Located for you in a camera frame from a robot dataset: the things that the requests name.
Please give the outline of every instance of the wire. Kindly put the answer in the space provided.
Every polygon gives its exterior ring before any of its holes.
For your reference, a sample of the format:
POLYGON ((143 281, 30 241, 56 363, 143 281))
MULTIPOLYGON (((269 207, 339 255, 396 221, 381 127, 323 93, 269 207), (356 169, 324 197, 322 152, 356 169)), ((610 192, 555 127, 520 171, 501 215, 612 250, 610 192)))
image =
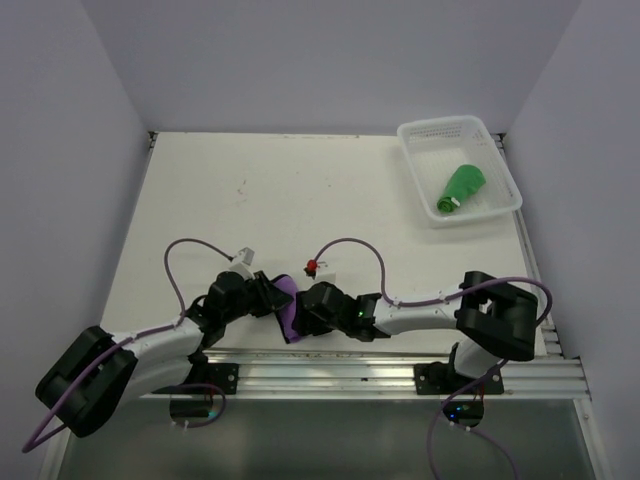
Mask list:
MULTIPOLYGON (((162 325, 162 326, 159 326, 159 327, 153 327, 153 328, 150 328, 148 330, 143 330, 143 331, 139 332, 136 335, 136 337, 127 337, 124 340, 122 340, 122 341, 116 343, 115 345, 111 346, 110 348, 108 348, 107 350, 102 352, 100 355, 98 355, 93 360, 93 362, 91 362, 84 370, 82 370, 82 372, 80 372, 80 374, 76 377, 76 379, 73 382, 71 382, 71 385, 69 385, 67 387, 67 389, 60 396, 58 401, 49 410, 49 412, 47 412, 47 414, 45 415, 44 419, 38 424, 38 426, 36 427, 34 432, 31 434, 29 439, 26 441, 26 443, 22 447, 22 453, 29 453, 34 448, 42 445, 44 442, 46 442, 47 440, 52 438, 54 435, 57 435, 58 433, 60 433, 61 431, 63 431, 66 428, 65 425, 61 425, 61 426, 55 428, 54 430, 44 434, 42 437, 40 437, 40 435, 42 434, 44 429, 47 428, 49 423, 51 423, 51 420, 53 420, 53 417, 55 417, 58 414, 58 412, 60 411, 60 409, 62 408, 64 403, 67 401, 67 399, 71 396, 71 394, 91 374, 91 372, 95 368, 97 368, 102 362, 104 362, 107 358, 109 358, 111 355, 113 355, 120 348, 122 348, 125 345, 128 345, 129 343, 135 341, 136 339, 148 337, 149 335, 153 335, 153 334, 156 334, 156 333, 166 332, 168 330, 173 330, 174 328, 179 327, 182 324, 182 322, 184 322, 184 319, 185 319, 185 317, 187 315, 186 305, 184 303, 184 297, 182 296, 182 292, 180 291, 180 288, 178 287, 178 284, 175 281, 173 273, 171 272, 171 266, 169 265, 169 254, 171 253, 171 251, 173 250, 173 248, 176 245, 179 245, 181 243, 197 243, 199 245, 203 245, 203 246, 208 247, 211 250, 219 253, 220 255, 222 255, 223 257, 225 257, 229 261, 233 260, 233 257, 231 255, 223 252, 218 247, 215 247, 214 245, 211 245, 210 243, 207 243, 207 242, 205 242, 203 240, 199 240, 197 238, 180 238, 178 240, 175 240, 175 241, 171 242, 169 244, 169 246, 167 246, 167 248, 166 248, 166 250, 164 252, 164 270, 165 270, 165 272, 167 274, 167 278, 169 279, 169 283, 171 284, 171 287, 173 288, 173 291, 175 292, 176 297, 178 298, 178 303, 180 304, 180 316, 178 317, 177 322, 175 324, 170 323, 170 324, 162 325)), ((208 385, 207 384, 206 386, 208 388, 214 388, 214 389, 216 389, 216 391, 219 390, 218 387, 215 387, 213 385, 208 385)), ((216 415, 216 417, 214 417, 214 418, 218 418, 220 416, 220 414, 222 413, 222 411, 224 410, 224 407, 226 406, 226 397, 224 396, 224 392, 222 392, 220 390, 218 393, 221 393, 221 395, 222 395, 222 398, 223 398, 223 402, 222 403, 223 403, 223 405, 222 405, 222 408, 220 409, 220 412, 218 413, 218 415, 216 415)))
MULTIPOLYGON (((489 288, 489 287, 494 287, 496 285, 502 285, 504 283, 528 283, 530 285, 534 285, 536 287, 538 287, 540 290, 542 290, 545 294, 546 297, 546 304, 545 304, 545 308, 542 311, 542 313, 540 314, 540 316, 538 317, 538 319, 536 320, 536 326, 540 325, 540 323, 547 318, 547 316, 549 315, 549 312, 551 311, 551 307, 553 306, 553 295, 551 294, 551 291, 549 290, 549 288, 547 288, 546 285, 544 285, 542 282, 539 282, 538 280, 534 280, 532 278, 527 278, 527 277, 502 277, 502 278, 495 278, 492 280, 488 280, 486 282, 482 282, 479 283, 478 285, 474 285, 473 287, 469 287, 469 288, 465 288, 463 290, 460 290, 459 292, 453 293, 445 298, 434 298, 434 299, 429 299, 429 300, 422 300, 419 302, 395 302, 393 298, 391 298, 391 296, 387 293, 387 269, 384 263, 384 259, 382 258, 382 255, 380 254, 380 252, 378 251, 378 249, 376 249, 373 245, 371 245, 369 242, 366 242, 364 240, 361 240, 359 238, 353 238, 353 237, 343 237, 343 238, 338 238, 336 240, 333 240, 329 243, 327 243, 324 247, 322 247, 320 249, 320 251, 316 254, 316 256, 314 257, 314 261, 317 262, 320 257, 322 256, 322 254, 324 252, 326 252, 330 247, 332 247, 333 245, 337 245, 339 243, 357 243, 359 245, 362 245, 364 247, 367 247, 369 250, 371 250, 373 252, 373 254, 376 256, 376 258, 378 259, 378 263, 380 264, 380 292, 382 294, 382 298, 389 304, 395 304, 398 305, 400 307, 429 307, 432 305, 439 305, 441 303, 448 303, 452 300, 456 300, 460 297, 463 297, 465 295, 469 295, 472 293, 477 292, 478 290, 483 290, 485 288, 489 288)), ((431 422, 429 423, 429 429, 427 430, 427 456, 429 459, 429 467, 431 468, 431 471, 433 472, 433 476, 436 478, 436 480, 442 480, 442 476, 440 475, 436 464, 435 464, 435 457, 433 454, 433 433, 436 427, 436 423, 438 421, 438 418, 441 417, 441 413, 444 411, 444 409, 447 407, 447 405, 449 405, 458 395, 461 395, 465 392, 468 392, 470 390, 473 390, 475 387, 478 386, 482 386, 484 388, 484 383, 491 377, 493 377, 493 375, 498 374, 498 372, 500 371, 500 369, 506 365, 508 362, 508 360, 502 360, 500 361, 498 364, 496 364, 493 368, 490 368, 489 370, 487 370, 487 372, 482 375, 481 377, 478 377, 477 379, 473 380, 472 382, 470 382, 469 384, 465 385, 464 387, 460 388, 458 391, 452 393, 451 395, 449 395, 441 404, 440 407, 438 409, 438 411, 436 412, 436 414, 433 416, 433 418, 431 419, 431 422)), ((476 435, 484 438, 485 440, 487 440, 489 443, 491 443, 492 445, 494 445, 498 450, 502 451, 505 456, 507 457, 507 460, 509 461, 509 463, 511 464, 511 468, 513 470, 513 474, 514 474, 514 478, 516 480, 519 480, 520 477, 520 472, 518 471, 518 468, 513 460, 513 458, 511 457, 511 455, 507 452, 506 448, 503 447, 500 443, 498 443, 496 440, 494 440, 492 437, 490 437, 489 435, 482 433, 480 431, 473 431, 476 435)))
POLYGON ((224 391, 221 388, 216 387, 215 385, 212 385, 210 383, 188 383, 186 385, 178 385, 178 388, 184 389, 184 390, 188 390, 191 388, 208 388, 210 390, 213 390, 222 398, 222 405, 220 405, 220 410, 218 410, 218 413, 216 413, 214 416, 210 416, 209 419, 205 420, 204 422, 198 422, 198 423, 185 422, 184 423, 185 428, 200 428, 200 427, 206 427, 207 425, 211 425, 213 422, 215 422, 222 416, 224 409, 227 408, 227 396, 224 394, 224 391))

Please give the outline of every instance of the red object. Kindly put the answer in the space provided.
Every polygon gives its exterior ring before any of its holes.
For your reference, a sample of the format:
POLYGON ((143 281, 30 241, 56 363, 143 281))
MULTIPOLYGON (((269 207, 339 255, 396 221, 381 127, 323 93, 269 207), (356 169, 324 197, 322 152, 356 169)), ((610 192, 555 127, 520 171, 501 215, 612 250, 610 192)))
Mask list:
POLYGON ((315 273, 315 271, 318 269, 318 262, 316 262, 315 260, 311 259, 307 262, 307 268, 305 268, 305 271, 307 273, 315 273))

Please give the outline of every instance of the table surface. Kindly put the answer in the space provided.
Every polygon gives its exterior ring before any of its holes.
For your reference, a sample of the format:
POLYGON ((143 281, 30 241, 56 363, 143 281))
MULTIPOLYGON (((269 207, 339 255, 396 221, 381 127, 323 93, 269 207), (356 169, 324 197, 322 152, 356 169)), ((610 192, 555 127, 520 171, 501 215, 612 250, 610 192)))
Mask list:
MULTIPOLYGON (((428 294, 457 284, 467 270, 526 276, 512 215, 453 228, 429 227, 395 137, 161 133, 102 318, 108 331, 166 323, 178 303, 164 273, 166 246, 196 237, 235 253, 256 252, 255 270, 302 269, 327 242, 362 238, 387 265, 392 295, 428 294)), ((323 256, 337 285, 357 295, 377 292, 375 257, 359 245, 323 256)), ((206 293, 227 262, 205 247, 183 244, 171 267, 187 303, 206 293)), ((446 354, 456 331, 407 332, 362 343, 339 332, 286 345, 273 316, 239 319, 215 347, 223 349, 446 354)), ((538 335, 537 355, 546 354, 538 335)))

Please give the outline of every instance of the gray wall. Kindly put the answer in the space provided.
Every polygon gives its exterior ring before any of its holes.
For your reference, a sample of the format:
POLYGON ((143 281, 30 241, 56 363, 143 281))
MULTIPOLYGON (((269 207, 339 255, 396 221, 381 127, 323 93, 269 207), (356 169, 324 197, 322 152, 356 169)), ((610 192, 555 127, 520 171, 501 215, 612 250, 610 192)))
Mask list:
POLYGON ((640 3, 583 0, 508 134, 554 319, 616 478, 638 478, 640 3))
POLYGON ((390 134, 452 114, 506 131, 579 4, 83 2, 149 128, 390 134))
POLYGON ((78 1, 2 2, 0 63, 0 476, 22 480, 35 385, 100 318, 147 141, 78 1))

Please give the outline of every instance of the purple object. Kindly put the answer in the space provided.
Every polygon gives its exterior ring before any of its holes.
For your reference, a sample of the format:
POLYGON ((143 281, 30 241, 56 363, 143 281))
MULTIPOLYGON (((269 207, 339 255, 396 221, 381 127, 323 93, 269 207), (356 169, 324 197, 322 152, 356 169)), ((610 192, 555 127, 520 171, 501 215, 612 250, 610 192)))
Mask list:
POLYGON ((296 318, 296 293, 298 293, 298 286, 294 282, 293 278, 288 275, 283 275, 278 278, 273 284, 284 293, 288 293, 293 297, 293 302, 284 307, 279 312, 276 312, 282 335, 287 343, 299 342, 302 337, 293 329, 293 320, 296 318))

